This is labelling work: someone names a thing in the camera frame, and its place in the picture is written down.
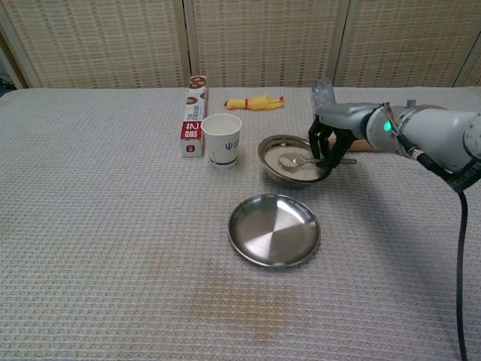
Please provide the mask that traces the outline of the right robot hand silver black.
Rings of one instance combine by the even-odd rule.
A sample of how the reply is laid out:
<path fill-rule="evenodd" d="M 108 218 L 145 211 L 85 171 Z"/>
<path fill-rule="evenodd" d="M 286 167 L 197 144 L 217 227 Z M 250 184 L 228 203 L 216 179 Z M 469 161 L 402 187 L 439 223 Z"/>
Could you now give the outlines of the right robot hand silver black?
<path fill-rule="evenodd" d="M 374 103 L 327 104 L 318 108 L 308 130 L 316 166 L 328 177 L 355 141 L 367 140 L 367 124 L 380 106 Z"/>

